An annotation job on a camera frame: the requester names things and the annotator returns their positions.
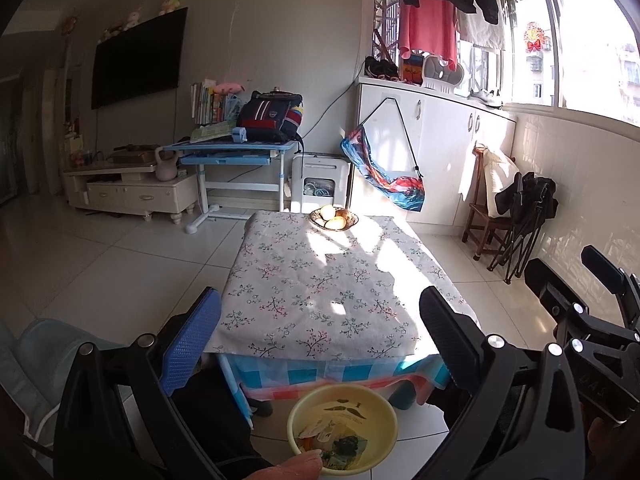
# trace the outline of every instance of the backpack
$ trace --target backpack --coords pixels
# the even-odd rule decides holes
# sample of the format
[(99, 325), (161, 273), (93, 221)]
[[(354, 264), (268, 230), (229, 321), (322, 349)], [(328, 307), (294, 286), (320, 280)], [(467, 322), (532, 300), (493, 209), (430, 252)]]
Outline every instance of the backpack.
[(242, 107), (238, 127), (246, 129), (249, 142), (302, 143), (298, 127), (302, 122), (302, 95), (289, 92), (254, 91), (251, 100)]

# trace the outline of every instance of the pink garment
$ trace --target pink garment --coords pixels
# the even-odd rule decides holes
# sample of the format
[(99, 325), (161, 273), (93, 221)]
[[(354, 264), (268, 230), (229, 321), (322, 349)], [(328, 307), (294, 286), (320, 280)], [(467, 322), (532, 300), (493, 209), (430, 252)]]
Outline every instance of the pink garment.
[(412, 50), (424, 50), (458, 63), (456, 7), (447, 0), (420, 0), (420, 7), (400, 3), (400, 55), (409, 59)]

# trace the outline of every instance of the white plastic storage bin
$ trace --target white plastic storage bin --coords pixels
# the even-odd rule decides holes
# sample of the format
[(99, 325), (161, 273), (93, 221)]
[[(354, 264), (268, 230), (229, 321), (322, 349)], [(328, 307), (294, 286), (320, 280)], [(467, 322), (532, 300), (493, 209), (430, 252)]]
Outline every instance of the white plastic storage bin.
[(291, 212), (311, 213), (323, 205), (345, 207), (350, 163), (338, 156), (305, 153), (293, 157)]

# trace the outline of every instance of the wooden chair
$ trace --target wooden chair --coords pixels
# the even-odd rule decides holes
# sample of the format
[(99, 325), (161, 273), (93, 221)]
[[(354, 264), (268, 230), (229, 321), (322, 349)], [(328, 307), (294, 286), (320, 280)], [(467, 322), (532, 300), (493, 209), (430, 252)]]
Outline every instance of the wooden chair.
[[(491, 218), (486, 204), (478, 203), (478, 192), (480, 191), (480, 183), (482, 180), (482, 174), (484, 173), (484, 147), (474, 147), (474, 155), (476, 156), (476, 174), (475, 183), (476, 190), (474, 191), (473, 201), (469, 205), (469, 218), (466, 222), (465, 232), (462, 235), (462, 242), (466, 243), (469, 237), (476, 243), (476, 254), (474, 260), (479, 260), (482, 254), (502, 254), (503, 251), (497, 249), (485, 248), (485, 245), (490, 244), (494, 238), (502, 245), (504, 239), (498, 236), (496, 231), (509, 232), (513, 224), (511, 218)], [(478, 215), (482, 225), (474, 225), (474, 217)], [(478, 238), (472, 231), (482, 231), (482, 236)]]

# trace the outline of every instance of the human hand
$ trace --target human hand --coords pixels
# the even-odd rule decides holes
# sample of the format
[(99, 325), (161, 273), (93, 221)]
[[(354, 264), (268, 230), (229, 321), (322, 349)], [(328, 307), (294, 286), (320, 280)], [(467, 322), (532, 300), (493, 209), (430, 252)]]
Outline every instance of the human hand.
[(322, 470), (319, 449), (290, 458), (276, 467), (255, 472), (245, 480), (318, 480)]

